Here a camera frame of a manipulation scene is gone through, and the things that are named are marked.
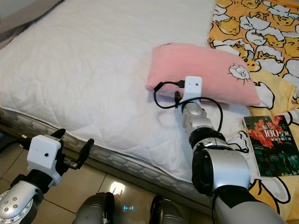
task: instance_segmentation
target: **cartoon print blanket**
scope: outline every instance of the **cartoon print blanket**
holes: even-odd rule
[[[243,58],[261,100],[252,116],[285,115],[299,148],[298,9],[292,0],[218,0],[208,41]],[[259,177],[250,151],[241,151],[252,173],[250,192],[285,220],[299,219],[299,176]]]

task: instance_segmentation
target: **book cover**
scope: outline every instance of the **book cover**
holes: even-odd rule
[[[260,176],[299,175],[299,151],[283,115],[245,117]]]

